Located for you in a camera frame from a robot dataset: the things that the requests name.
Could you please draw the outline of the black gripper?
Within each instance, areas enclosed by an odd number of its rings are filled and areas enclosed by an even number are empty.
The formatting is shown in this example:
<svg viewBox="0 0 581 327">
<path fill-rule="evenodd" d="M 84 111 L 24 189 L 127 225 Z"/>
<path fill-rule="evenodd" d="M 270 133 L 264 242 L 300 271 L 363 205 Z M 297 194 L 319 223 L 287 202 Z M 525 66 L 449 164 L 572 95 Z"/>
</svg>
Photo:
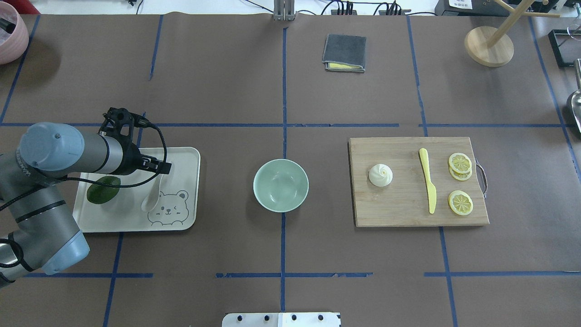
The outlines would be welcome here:
<svg viewBox="0 0 581 327">
<path fill-rule="evenodd" d="M 119 175 L 129 175 L 135 170 L 143 170 L 151 173 L 169 174 L 172 164 L 161 163 L 156 157 L 141 154 L 135 144 L 122 147 L 123 155 L 119 166 Z"/>
</svg>

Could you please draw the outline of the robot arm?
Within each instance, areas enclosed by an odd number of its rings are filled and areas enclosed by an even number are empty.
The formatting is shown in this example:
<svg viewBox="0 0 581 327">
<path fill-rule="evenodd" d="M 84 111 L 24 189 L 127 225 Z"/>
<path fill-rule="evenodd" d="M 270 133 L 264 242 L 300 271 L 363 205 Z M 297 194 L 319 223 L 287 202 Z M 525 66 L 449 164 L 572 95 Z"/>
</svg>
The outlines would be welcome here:
<svg viewBox="0 0 581 327">
<path fill-rule="evenodd" d="M 1 238 L 1 286 L 41 269 L 54 275 L 85 259 L 90 248 L 58 184 L 70 173 L 168 173 L 164 159 L 140 153 L 123 123 L 106 119 L 98 133 L 68 124 L 31 125 L 11 153 L 1 155 L 1 209 L 17 229 Z"/>
</svg>

